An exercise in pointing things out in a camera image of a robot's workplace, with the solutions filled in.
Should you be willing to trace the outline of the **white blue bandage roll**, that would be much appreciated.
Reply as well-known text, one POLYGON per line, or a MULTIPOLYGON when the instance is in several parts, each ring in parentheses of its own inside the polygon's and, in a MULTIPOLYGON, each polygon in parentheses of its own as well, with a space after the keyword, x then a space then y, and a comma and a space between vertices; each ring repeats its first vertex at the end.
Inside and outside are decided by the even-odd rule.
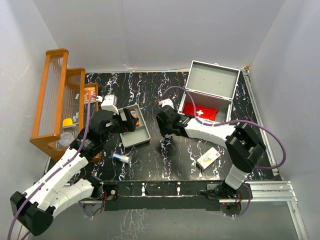
POLYGON ((125 164, 130 164, 131 163, 131 159, 132 159, 131 156, 122 155, 122 154, 119 154, 117 152, 114 152, 112 154, 112 158, 114 160, 120 161, 120 162, 125 163, 125 164))

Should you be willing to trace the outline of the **red first aid pouch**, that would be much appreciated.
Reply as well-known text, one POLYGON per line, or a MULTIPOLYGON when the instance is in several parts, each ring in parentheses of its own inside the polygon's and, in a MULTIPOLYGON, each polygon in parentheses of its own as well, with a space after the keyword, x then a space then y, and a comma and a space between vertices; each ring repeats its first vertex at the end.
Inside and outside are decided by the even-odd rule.
MULTIPOLYGON (((196 116, 210 120, 210 121, 215 121, 216 120, 216 115, 219 112, 218 109, 212 108, 212 107, 207 107, 203 105, 196 104, 195 105, 195 110, 196 110, 196 116)), ((186 102, 184 107, 183 107, 183 114, 185 115, 194 115, 194 106, 191 102, 186 102)))

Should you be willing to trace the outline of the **grey plastic medicine case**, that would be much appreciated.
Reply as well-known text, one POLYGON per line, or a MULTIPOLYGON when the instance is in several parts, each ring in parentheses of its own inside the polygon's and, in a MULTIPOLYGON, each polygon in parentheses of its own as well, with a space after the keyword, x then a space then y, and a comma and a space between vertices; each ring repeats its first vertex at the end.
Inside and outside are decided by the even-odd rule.
POLYGON ((196 105, 217 109, 215 122, 230 121, 240 72, 236 68, 193 60, 185 85, 190 95, 182 95, 178 112, 184 113, 185 105, 194 101, 196 105))

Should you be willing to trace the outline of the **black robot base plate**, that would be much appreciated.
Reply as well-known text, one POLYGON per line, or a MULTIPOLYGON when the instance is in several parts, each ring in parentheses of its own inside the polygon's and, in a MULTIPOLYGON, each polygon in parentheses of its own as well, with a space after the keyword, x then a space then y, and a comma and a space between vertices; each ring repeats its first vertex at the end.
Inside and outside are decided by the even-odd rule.
POLYGON ((105 211, 147 209, 205 209, 241 211, 241 203, 251 199, 248 187, 232 190, 221 180, 184 181, 104 181, 102 205, 105 211))

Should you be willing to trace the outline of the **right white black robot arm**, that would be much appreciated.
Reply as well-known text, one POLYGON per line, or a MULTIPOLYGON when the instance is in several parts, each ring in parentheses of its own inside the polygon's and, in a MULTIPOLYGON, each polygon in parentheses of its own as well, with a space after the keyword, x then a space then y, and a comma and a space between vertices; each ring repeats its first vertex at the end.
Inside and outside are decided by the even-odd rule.
POLYGON ((266 146, 251 126, 241 123, 213 123, 198 117, 179 114, 166 105, 156 115, 163 137, 169 135, 201 139, 227 149, 232 166, 224 181, 208 190, 211 196, 233 199, 241 192, 241 186, 264 156, 266 146))

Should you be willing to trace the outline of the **brown orange cap bottle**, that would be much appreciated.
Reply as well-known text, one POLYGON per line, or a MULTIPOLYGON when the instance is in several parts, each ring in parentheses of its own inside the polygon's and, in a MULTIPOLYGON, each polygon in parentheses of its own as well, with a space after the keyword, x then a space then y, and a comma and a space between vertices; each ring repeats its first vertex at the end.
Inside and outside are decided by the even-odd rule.
POLYGON ((135 126, 139 127, 140 126, 140 122, 139 122, 139 116, 137 114, 137 111, 135 109, 131 109, 130 110, 131 115, 137 120, 135 126))

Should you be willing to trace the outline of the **grey divided plastic tray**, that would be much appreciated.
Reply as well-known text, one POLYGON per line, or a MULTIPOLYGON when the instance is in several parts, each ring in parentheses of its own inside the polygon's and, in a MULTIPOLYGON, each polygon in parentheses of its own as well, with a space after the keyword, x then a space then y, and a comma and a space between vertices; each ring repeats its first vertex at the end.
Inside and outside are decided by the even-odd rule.
POLYGON ((143 117, 142 111, 138 103, 128 105, 127 108, 135 110, 138 116, 139 126, 136 127, 134 132, 120 133, 122 145, 125 148, 129 148, 136 145, 141 145, 150 141, 151 136, 146 125, 146 121, 143 117))

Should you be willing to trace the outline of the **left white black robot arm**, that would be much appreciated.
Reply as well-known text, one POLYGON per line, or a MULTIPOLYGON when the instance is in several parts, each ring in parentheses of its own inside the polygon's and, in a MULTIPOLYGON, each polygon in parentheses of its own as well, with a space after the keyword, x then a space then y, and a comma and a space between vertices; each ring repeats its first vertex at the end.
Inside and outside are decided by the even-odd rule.
POLYGON ((39 236, 71 205, 89 197, 97 200, 103 195, 104 188, 96 177, 85 177, 67 189, 63 187, 103 150, 110 136, 135 131, 138 116, 132 115, 129 108, 123 112, 124 118, 109 110, 98 110, 88 116, 85 127, 52 169, 24 192, 12 194, 10 232, 19 221, 29 233, 39 236))

